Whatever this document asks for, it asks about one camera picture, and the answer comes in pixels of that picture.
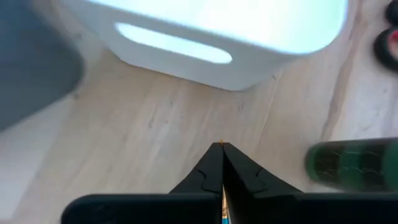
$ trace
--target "black plastic part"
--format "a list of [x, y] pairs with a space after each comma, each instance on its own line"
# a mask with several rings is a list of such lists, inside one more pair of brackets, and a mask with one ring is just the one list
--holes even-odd
[[233, 145], [214, 143], [170, 194], [82, 197], [62, 223], [220, 224], [221, 184], [234, 224], [398, 221], [398, 194], [305, 194]]
[[386, 9], [386, 19], [391, 25], [398, 26], [398, 1], [393, 0]]
[[215, 194], [89, 195], [63, 212], [67, 224], [221, 223]]
[[377, 60], [385, 67], [398, 71], [398, 60], [389, 50], [389, 38], [398, 27], [391, 27], [383, 31], [374, 41], [373, 50]]
[[213, 143], [198, 164], [170, 193], [223, 193], [224, 151], [220, 143]]

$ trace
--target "wooden floor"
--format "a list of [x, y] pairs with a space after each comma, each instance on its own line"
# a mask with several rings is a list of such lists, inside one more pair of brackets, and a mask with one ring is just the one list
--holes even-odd
[[[0, 134], [0, 223], [58, 223], [89, 193], [168, 192], [220, 139], [303, 191], [330, 190], [305, 175], [309, 146], [398, 134], [398, 77], [371, 52], [388, 2], [350, 1], [329, 47], [242, 92], [98, 51], [76, 93]], [[90, 38], [74, 40], [86, 60], [97, 55], [85, 52]]]

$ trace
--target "green cylindrical object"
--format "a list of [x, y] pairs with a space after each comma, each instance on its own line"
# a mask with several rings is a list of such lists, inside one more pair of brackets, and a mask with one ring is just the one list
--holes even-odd
[[398, 190], [398, 139], [321, 142], [307, 153], [310, 178], [347, 190]]

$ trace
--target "gray object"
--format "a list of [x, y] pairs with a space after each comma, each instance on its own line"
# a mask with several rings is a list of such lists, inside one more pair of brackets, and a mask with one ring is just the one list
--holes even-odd
[[26, 0], [0, 1], [0, 131], [71, 92], [83, 65]]

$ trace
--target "white plastic basket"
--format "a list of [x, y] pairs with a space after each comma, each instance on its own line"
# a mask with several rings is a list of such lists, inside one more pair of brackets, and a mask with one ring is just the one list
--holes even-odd
[[62, 0], [121, 60], [243, 90], [326, 47], [347, 0]]

